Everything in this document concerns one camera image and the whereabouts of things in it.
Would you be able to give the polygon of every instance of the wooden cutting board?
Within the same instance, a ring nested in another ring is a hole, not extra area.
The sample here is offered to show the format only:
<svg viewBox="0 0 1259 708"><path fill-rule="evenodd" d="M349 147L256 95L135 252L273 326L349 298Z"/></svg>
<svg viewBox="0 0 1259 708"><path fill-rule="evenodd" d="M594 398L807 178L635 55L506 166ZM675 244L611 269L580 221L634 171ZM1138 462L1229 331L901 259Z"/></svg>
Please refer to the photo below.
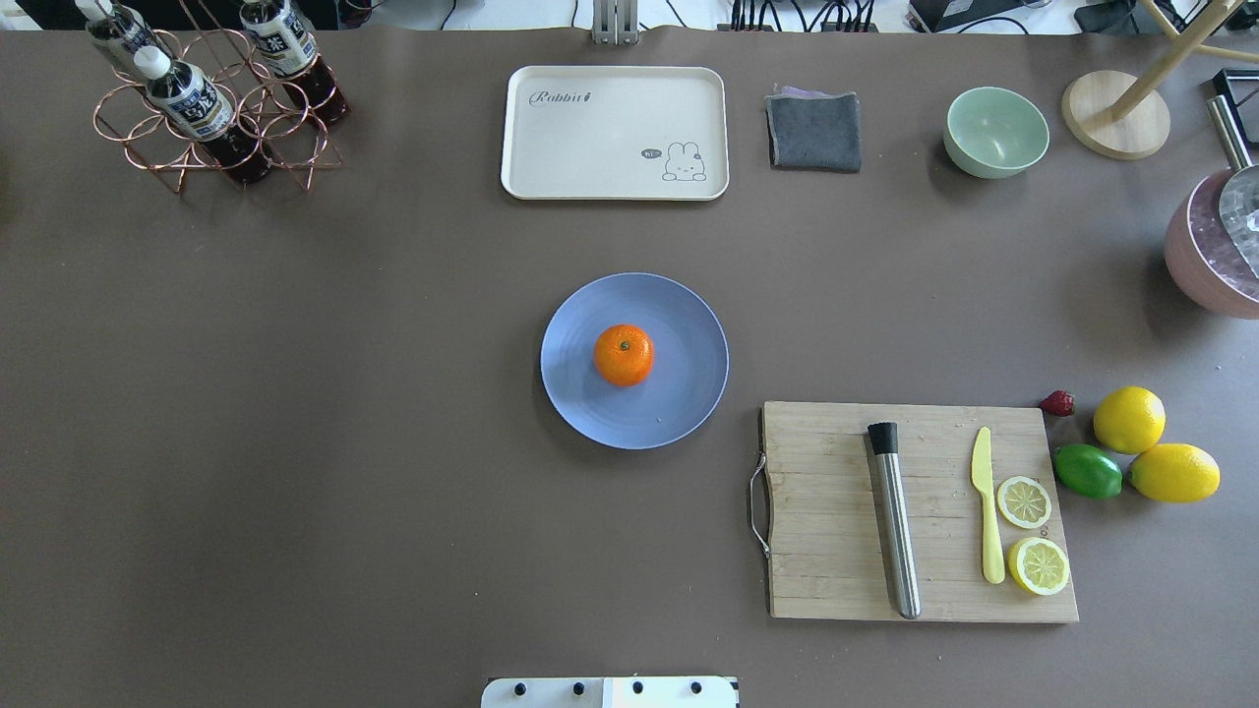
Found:
<svg viewBox="0 0 1259 708"><path fill-rule="evenodd" d="M992 428L993 488L1024 475L1049 490L1053 515L1021 529L997 515L1003 552L1066 537L1039 408L786 403L762 409L769 485L769 614L774 617L906 621L890 600L866 426L893 421L910 517L923 614L915 622L1078 622L1074 580L1039 597L980 568L980 495L971 448Z"/></svg>

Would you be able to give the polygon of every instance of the gray cloth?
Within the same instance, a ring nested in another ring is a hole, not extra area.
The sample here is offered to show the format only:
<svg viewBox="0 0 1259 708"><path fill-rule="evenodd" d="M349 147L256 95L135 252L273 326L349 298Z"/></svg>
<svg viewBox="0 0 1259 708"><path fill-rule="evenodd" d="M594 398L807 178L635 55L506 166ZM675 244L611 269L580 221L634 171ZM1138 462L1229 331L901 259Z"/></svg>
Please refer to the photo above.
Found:
<svg viewBox="0 0 1259 708"><path fill-rule="evenodd" d="M765 96L769 156L778 168L861 171L861 103L854 92L828 96L787 87Z"/></svg>

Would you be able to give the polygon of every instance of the green bowl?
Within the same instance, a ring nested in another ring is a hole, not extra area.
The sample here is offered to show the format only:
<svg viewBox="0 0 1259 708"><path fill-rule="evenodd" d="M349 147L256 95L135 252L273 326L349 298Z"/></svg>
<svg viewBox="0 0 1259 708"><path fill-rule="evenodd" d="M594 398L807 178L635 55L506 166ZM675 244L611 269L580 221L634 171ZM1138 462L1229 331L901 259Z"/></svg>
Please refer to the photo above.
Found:
<svg viewBox="0 0 1259 708"><path fill-rule="evenodd" d="M1031 101L996 86L972 88L948 107L948 156L983 179L1013 176L1049 150L1049 123Z"/></svg>

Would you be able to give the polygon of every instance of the blue plate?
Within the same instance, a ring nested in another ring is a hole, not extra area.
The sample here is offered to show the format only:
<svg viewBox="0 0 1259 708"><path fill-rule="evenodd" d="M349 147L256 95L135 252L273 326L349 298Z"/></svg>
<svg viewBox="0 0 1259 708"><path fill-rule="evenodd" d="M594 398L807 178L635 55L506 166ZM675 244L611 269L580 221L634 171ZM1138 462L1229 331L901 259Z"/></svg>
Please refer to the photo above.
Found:
<svg viewBox="0 0 1259 708"><path fill-rule="evenodd" d="M638 385L617 387L594 369L594 340L628 323L647 333L655 365ZM721 323L699 295L652 273L617 273L569 296L546 326L543 385L559 414L596 442L660 447L700 427L730 372Z"/></svg>

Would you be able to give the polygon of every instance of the lime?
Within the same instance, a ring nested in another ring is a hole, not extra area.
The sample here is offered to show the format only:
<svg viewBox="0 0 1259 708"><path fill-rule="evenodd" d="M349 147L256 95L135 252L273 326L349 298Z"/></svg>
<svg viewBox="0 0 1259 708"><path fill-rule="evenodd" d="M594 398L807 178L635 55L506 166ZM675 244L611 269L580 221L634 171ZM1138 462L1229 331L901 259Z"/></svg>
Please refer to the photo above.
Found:
<svg viewBox="0 0 1259 708"><path fill-rule="evenodd" d="M1071 578L1066 552L1047 538L1024 538L1010 547L1010 576L1034 595L1056 595Z"/></svg>
<svg viewBox="0 0 1259 708"><path fill-rule="evenodd" d="M1054 509L1049 493L1031 477L1010 477L997 488L997 509L1011 524L1021 529L1040 528Z"/></svg>
<svg viewBox="0 0 1259 708"><path fill-rule="evenodd" d="M1064 445L1054 455L1054 472L1068 489L1090 499L1109 499L1123 489L1119 465L1093 445Z"/></svg>
<svg viewBox="0 0 1259 708"><path fill-rule="evenodd" d="M1137 385L1110 392L1093 413L1098 441L1115 452L1137 455L1163 436L1167 413L1157 396Z"/></svg>
<svg viewBox="0 0 1259 708"><path fill-rule="evenodd" d="M1220 489L1220 466L1215 459L1182 442L1146 450L1128 471L1132 486L1155 501L1200 501Z"/></svg>

